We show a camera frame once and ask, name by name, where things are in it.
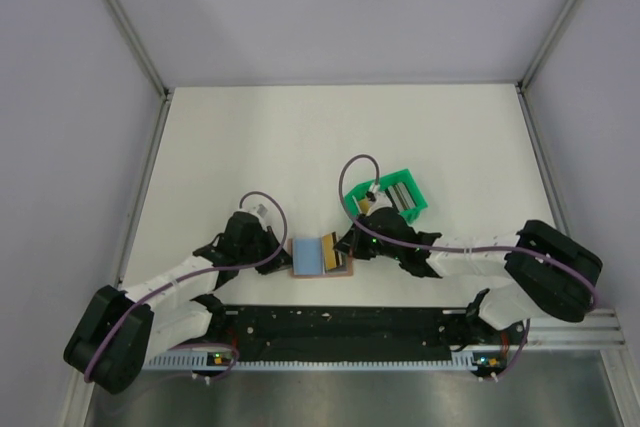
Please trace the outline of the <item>gold credit card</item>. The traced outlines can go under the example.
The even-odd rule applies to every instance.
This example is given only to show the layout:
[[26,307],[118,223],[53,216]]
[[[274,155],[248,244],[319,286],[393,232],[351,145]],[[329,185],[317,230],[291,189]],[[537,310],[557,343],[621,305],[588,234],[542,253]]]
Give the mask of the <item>gold credit card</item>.
[[362,198],[357,201],[358,210],[361,214],[367,215],[371,209],[373,202],[368,198]]
[[335,232],[321,238],[323,270],[325,274],[336,274],[346,268],[344,254],[335,249],[338,237]]

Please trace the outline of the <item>green plastic card bin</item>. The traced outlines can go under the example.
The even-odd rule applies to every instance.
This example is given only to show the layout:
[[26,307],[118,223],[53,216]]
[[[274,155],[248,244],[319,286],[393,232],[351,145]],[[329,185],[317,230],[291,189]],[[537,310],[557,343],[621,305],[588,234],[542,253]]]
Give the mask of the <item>green plastic card bin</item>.
[[[352,214],[357,215],[362,212],[361,207],[367,199],[367,192],[373,183],[373,180],[359,183],[344,195],[346,206]],[[414,223],[428,207],[428,203],[409,169],[382,175],[379,186],[379,191],[389,198],[391,206],[408,224]]]

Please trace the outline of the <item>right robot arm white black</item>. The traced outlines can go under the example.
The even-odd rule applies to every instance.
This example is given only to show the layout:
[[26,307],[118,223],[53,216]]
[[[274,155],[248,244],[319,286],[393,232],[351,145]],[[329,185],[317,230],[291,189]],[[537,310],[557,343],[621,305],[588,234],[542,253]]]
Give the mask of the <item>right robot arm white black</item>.
[[503,279],[504,285],[483,288],[467,307],[467,331],[481,343],[532,318],[581,322],[597,304],[602,270],[595,254],[540,220],[478,241],[417,231],[391,207],[357,216],[334,249],[358,260],[393,259],[418,278]]

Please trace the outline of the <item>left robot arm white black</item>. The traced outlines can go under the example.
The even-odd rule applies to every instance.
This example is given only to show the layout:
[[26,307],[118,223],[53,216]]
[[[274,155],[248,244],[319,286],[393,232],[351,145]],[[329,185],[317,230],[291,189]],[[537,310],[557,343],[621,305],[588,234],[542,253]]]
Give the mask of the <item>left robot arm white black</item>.
[[128,388],[143,366],[187,340],[216,343],[226,334],[213,293],[240,271],[268,275],[292,266],[258,209],[237,210],[223,232],[164,274],[91,298],[64,351],[64,361],[110,394]]

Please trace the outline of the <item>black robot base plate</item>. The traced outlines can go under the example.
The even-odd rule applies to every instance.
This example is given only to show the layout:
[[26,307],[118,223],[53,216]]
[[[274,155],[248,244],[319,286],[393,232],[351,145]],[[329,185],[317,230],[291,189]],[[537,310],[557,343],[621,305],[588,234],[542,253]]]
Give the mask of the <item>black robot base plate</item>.
[[227,305],[208,335],[242,361],[445,360],[467,347],[517,345],[524,325],[495,330],[463,309]]

